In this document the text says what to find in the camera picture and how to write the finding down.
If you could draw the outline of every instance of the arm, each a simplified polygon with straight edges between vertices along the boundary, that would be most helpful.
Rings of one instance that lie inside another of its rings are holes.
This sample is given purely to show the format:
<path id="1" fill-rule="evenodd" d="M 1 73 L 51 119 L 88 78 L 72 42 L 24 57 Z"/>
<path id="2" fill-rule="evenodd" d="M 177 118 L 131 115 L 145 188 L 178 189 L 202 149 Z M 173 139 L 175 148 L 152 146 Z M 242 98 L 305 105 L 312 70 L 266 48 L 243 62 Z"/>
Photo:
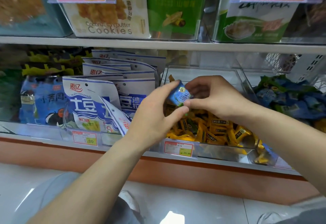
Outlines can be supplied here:
<path id="1" fill-rule="evenodd" d="M 164 117 L 163 103 L 178 83 L 159 87 L 146 97 L 127 134 L 28 224 L 104 223 L 142 154 L 162 140 L 173 124 L 189 111 L 184 106 Z"/>
<path id="2" fill-rule="evenodd" d="M 325 133 L 247 100 L 221 76 L 198 77 L 185 87 L 195 96 L 186 106 L 247 127 L 326 195 Z"/>

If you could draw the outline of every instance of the coconut butter cookies box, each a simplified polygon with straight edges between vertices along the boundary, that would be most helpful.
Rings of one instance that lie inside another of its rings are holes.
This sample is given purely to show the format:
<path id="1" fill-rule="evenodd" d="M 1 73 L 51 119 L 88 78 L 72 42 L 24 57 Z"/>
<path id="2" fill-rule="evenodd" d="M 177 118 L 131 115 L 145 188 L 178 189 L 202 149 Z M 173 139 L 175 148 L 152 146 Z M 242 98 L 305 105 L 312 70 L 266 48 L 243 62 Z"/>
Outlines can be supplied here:
<path id="1" fill-rule="evenodd" d="M 77 37 L 149 38 L 147 0 L 63 4 Z"/>

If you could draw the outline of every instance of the white sneaker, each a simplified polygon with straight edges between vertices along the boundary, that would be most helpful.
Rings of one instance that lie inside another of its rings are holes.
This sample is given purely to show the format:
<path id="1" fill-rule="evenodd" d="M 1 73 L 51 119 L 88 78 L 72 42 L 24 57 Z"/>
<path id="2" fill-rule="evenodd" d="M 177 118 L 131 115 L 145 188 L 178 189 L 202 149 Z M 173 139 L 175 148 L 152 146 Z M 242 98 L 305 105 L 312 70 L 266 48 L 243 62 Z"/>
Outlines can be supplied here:
<path id="1" fill-rule="evenodd" d="M 130 195 L 129 191 L 122 190 L 119 193 L 119 197 L 122 198 L 132 210 L 140 213 L 139 205 L 137 201 Z"/>

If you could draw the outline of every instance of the right hand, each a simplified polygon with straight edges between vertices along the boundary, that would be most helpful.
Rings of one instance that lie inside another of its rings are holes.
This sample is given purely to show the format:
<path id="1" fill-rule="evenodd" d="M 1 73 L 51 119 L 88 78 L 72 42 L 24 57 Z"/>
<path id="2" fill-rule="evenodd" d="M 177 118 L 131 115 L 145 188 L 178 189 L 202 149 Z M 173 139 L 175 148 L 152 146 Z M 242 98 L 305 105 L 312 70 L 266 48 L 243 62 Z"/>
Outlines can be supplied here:
<path id="1" fill-rule="evenodd" d="M 194 96 L 184 105 L 193 109 L 205 109 L 220 119 L 237 121 L 254 105 L 222 76 L 200 76 L 188 82 L 185 88 Z"/>

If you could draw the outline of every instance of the small blue wrapper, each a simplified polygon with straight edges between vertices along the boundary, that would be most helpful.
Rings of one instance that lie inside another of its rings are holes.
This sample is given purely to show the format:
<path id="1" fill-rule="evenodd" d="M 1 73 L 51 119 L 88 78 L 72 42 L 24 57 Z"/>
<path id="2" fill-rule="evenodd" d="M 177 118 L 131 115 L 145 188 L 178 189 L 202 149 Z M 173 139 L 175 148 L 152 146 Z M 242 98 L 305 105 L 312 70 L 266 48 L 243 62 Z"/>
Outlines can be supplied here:
<path id="1" fill-rule="evenodd" d="M 191 95 L 188 90 L 186 90 L 183 83 L 180 81 L 179 85 L 171 91 L 168 99 L 172 101 L 176 106 L 183 106 L 185 100 L 190 99 Z"/>

